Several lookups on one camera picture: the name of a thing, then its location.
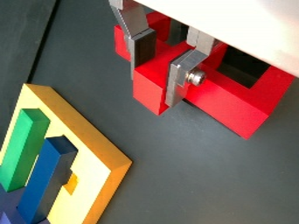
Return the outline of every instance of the red block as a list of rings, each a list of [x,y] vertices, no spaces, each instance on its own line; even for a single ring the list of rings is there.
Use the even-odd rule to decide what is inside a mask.
[[[200,63],[207,80],[199,87],[187,85],[186,100],[248,139],[272,113],[295,77],[271,66],[255,85],[244,87],[218,72],[227,48],[226,44],[218,44]],[[168,109],[164,99],[170,62],[188,49],[192,48],[186,42],[168,46],[158,40],[156,57],[135,69],[133,97],[156,115]]]

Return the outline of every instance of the dark blue block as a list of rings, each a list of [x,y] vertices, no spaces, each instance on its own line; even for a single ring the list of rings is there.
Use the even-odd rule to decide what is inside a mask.
[[[61,186],[68,183],[76,155],[77,149],[65,136],[45,138],[17,207],[25,223],[47,218]]]
[[[0,184],[0,224],[7,223],[7,220],[9,220],[12,224],[25,223],[21,215],[16,210],[23,193],[24,188],[12,192],[7,192]]]

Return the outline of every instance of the silver screw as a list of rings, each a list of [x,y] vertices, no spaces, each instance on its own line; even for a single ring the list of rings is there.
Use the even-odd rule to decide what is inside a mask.
[[[207,78],[206,73],[198,67],[195,67],[187,73],[186,81],[198,87],[204,82],[206,78]]]

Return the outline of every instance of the yellow block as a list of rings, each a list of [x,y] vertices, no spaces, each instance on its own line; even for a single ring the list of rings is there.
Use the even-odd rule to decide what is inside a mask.
[[[51,87],[24,84],[0,164],[20,109],[40,109],[51,119],[45,137],[64,135],[79,149],[71,167],[73,175],[60,189],[48,220],[51,224],[96,223],[132,162]]]

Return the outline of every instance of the green block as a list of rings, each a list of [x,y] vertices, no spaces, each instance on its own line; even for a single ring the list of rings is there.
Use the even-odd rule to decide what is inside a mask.
[[[0,183],[7,192],[25,185],[49,124],[51,120],[37,108],[20,110],[0,167]]]

